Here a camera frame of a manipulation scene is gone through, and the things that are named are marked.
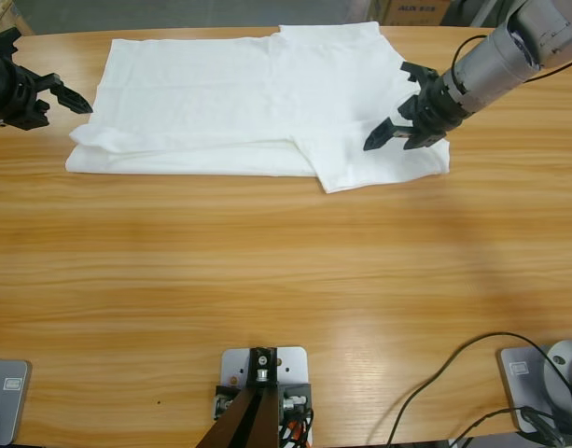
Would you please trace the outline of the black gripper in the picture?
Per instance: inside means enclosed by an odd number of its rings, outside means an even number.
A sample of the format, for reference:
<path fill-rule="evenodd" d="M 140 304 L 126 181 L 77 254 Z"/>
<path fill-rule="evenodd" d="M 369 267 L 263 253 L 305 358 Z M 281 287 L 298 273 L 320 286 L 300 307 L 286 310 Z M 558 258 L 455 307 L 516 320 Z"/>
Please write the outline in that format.
<path fill-rule="evenodd" d="M 405 150 L 431 147 L 470 116 L 437 73 L 409 74 L 409 81 L 416 82 L 420 92 L 403 103 L 398 113 L 412 124 L 395 125 L 390 118 L 385 119 L 366 138 L 364 151 L 380 148 L 393 137 L 407 139 Z"/>
<path fill-rule="evenodd" d="M 67 88 L 57 74 L 40 76 L 0 55 L 0 127 L 30 131 L 48 126 L 49 104 L 37 98 L 45 90 L 76 114 L 92 112 L 89 102 Z"/>

